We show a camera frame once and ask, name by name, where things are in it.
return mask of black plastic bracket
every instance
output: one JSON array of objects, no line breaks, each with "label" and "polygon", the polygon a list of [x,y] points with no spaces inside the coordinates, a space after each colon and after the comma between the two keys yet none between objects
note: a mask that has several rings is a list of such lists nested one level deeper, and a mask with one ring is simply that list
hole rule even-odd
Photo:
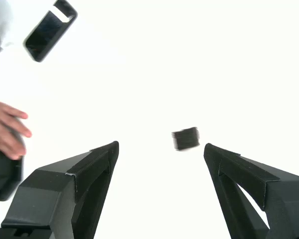
[{"label": "black plastic bracket", "polygon": [[[232,239],[299,239],[299,176],[212,144],[207,163]],[[266,226],[242,187],[266,212]]]},{"label": "black plastic bracket", "polygon": [[36,169],[20,184],[0,239],[93,239],[118,155],[115,141]]}]

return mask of person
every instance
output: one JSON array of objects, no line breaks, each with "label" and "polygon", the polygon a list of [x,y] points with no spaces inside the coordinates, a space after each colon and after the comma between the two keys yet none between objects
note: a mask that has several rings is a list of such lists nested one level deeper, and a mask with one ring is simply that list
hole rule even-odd
[{"label": "person", "polygon": [[25,137],[32,136],[31,131],[18,118],[27,119],[28,115],[0,102],[0,151],[12,160],[20,159],[26,154],[26,151],[25,147],[12,135],[8,127]]}]

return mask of small black cube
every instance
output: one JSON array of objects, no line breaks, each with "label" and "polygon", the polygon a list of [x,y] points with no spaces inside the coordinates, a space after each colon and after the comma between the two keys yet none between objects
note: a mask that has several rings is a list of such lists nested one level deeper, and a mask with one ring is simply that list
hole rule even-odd
[{"label": "small black cube", "polygon": [[178,150],[199,146],[199,132],[196,127],[174,132],[173,136],[175,138],[175,148]]}]

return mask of black object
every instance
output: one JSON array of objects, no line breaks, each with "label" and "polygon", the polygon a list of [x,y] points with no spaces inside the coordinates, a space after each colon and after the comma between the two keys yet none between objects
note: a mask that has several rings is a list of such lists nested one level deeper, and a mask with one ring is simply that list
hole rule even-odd
[{"label": "black object", "polygon": [[[9,130],[23,144],[20,135]],[[6,201],[22,180],[22,161],[11,160],[0,151],[0,201]]]},{"label": "black object", "polygon": [[68,18],[68,22],[62,22],[49,11],[25,40],[25,47],[37,62],[43,61],[77,17],[76,10],[66,0],[58,0],[54,6]]},{"label": "black object", "polygon": [[199,135],[196,127],[174,132],[173,135],[175,138],[175,148],[178,150],[199,146]]},{"label": "black object", "polygon": [[93,239],[118,155],[115,141],[35,170],[19,186],[0,239]]},{"label": "black object", "polygon": [[[204,157],[232,239],[299,239],[299,176],[212,144]],[[266,212],[270,229],[238,185]]]}]

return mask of white wall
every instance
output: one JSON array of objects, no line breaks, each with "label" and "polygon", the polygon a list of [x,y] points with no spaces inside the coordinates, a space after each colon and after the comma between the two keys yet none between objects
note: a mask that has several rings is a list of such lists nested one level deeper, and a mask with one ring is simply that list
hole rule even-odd
[{"label": "white wall", "polygon": [[[0,56],[0,100],[29,114],[25,176],[120,142],[96,238],[230,238],[207,142],[299,175],[299,1],[71,3],[46,61]],[[191,126],[202,146],[176,152],[171,132]]]}]

